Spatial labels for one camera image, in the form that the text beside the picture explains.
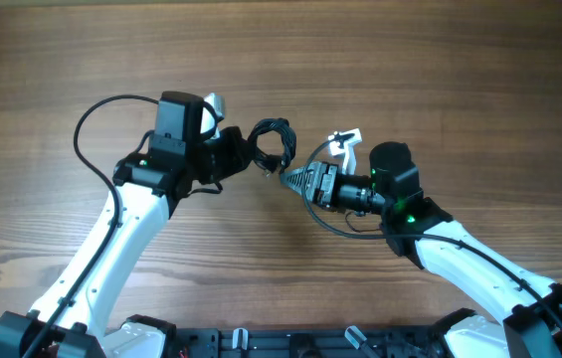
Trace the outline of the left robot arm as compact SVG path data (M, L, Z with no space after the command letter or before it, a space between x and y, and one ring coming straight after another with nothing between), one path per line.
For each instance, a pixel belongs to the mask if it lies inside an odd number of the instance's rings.
M179 202L219 194L246 169L251 145L238 127L219 129L225 101L166 91L137 149L99 177L108 189L92 230L53 285L26 314L0 317L0 357L166 357L176 335L167 321L129 317L108 332L112 310L150 241Z

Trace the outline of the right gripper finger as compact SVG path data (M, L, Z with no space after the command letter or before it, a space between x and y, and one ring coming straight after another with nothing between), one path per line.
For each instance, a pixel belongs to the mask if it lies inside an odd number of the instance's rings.
M299 167L291 171L285 171L281 176L281 182L287 187L310 187L313 183L314 169Z
M306 199L312 199L314 197L314 190L309 183L305 185L300 183L287 183L286 186L298 195L304 195Z

